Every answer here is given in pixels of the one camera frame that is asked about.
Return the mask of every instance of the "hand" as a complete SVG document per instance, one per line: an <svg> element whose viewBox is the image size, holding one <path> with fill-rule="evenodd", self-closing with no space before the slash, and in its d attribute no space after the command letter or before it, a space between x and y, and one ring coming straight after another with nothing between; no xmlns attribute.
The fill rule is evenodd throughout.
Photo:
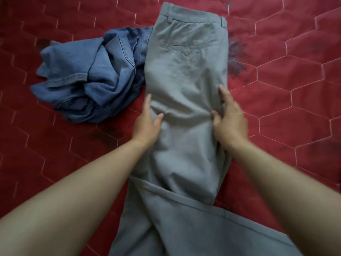
<svg viewBox="0 0 341 256"><path fill-rule="evenodd" d="M154 122L150 115L151 94L147 95L143 104L143 111L136 119L132 140L138 141L146 149L154 145L159 138L163 113L159 114Z"/></svg>
<svg viewBox="0 0 341 256"><path fill-rule="evenodd" d="M223 86L219 86L219 91L224 98L226 109L223 118L218 112L212 111L213 133L221 145L231 151L234 146L248 141L248 121L231 93Z"/></svg>

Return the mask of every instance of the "gray trousers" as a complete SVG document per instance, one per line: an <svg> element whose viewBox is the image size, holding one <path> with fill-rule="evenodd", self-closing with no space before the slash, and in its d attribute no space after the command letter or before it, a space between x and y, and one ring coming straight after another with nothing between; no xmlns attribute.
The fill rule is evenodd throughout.
<svg viewBox="0 0 341 256"><path fill-rule="evenodd" d="M160 138L129 180L109 255L301 255L283 233L212 206L231 157L216 142L210 112L223 113L224 18L164 3L145 64Z"/></svg>

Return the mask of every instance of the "wrinkled fabric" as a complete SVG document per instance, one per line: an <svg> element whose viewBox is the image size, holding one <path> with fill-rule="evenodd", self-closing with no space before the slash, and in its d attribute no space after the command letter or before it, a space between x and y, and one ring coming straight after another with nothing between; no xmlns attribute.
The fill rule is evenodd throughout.
<svg viewBox="0 0 341 256"><path fill-rule="evenodd" d="M231 161L210 115L223 113L226 27L218 15L163 4L145 64L161 133L130 177L110 256L301 255L287 235L212 206Z"/></svg>
<svg viewBox="0 0 341 256"><path fill-rule="evenodd" d="M51 42L41 51L37 75L46 82L31 86L41 101L51 103L73 123L99 123L116 116L139 95L149 28L109 30L103 38Z"/></svg>

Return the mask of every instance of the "forearm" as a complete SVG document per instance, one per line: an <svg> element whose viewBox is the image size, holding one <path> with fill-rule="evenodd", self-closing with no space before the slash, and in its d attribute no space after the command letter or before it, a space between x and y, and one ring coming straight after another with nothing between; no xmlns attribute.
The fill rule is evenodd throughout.
<svg viewBox="0 0 341 256"><path fill-rule="evenodd" d="M305 255L339 255L341 196L250 142L232 153Z"/></svg>
<svg viewBox="0 0 341 256"><path fill-rule="evenodd" d="M130 141L6 215L0 220L2 255L78 255L145 149Z"/></svg>

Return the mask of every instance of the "red quilted bedspread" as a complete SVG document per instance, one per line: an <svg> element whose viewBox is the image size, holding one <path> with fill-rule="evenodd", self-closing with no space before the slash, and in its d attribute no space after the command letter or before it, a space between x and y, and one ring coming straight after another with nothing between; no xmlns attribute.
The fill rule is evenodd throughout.
<svg viewBox="0 0 341 256"><path fill-rule="evenodd" d="M29 86L45 39L67 42L153 25L161 4L228 21L228 86L252 142L340 191L341 0L2 0L0 5L0 216L130 139L144 91L116 118L71 124ZM82 255L107 255L125 189ZM233 162L216 206L281 230Z"/></svg>

